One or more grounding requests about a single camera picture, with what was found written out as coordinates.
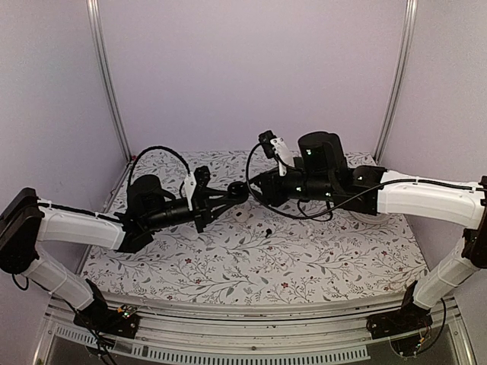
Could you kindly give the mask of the black earbud charging case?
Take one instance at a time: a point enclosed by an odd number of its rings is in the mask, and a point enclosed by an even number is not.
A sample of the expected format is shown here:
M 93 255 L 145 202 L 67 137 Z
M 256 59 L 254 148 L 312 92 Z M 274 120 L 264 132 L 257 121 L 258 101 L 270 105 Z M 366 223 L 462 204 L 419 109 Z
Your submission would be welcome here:
M 228 185 L 228 196 L 238 204 L 243 204 L 249 196 L 247 184 L 245 182 L 232 182 Z

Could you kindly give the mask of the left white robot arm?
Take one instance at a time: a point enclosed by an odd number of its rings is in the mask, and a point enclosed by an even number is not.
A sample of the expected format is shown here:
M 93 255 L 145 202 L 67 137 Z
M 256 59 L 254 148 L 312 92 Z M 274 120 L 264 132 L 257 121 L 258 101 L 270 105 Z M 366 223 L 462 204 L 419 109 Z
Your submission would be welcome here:
M 22 189 L 1 215 L 1 270 L 22 275 L 72 306 L 74 323 L 92 332 L 133 339 L 140 317 L 134 306 L 108 307 L 96 284 L 69 271 L 36 244 L 60 241 L 136 253 L 167 227 L 206 226 L 249 196 L 242 182 L 226 190 L 208 187 L 209 174 L 199 169 L 184 183 L 187 196 L 176 198 L 155 175 L 139 177 L 127 189 L 127 209 L 114 217 L 62 208 Z

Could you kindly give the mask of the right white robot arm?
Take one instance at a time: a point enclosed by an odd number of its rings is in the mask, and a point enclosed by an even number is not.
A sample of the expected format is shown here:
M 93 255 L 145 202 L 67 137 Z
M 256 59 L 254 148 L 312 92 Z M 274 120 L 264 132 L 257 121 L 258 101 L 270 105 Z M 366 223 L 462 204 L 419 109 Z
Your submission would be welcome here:
M 366 328 L 372 338 L 430 326 L 434 305 L 486 267 L 485 179 L 446 182 L 378 166 L 351 168 L 335 133 L 311 132 L 300 137 L 300 157 L 294 157 L 272 131 L 260 134 L 258 145 L 278 166 L 248 178 L 247 186 L 250 194 L 271 211 L 290 199 L 322 201 L 327 203 L 328 213 L 343 209 L 370 216 L 409 214 L 463 227 L 463 235 L 452 251 L 407 287 L 399 309 L 367 318 Z

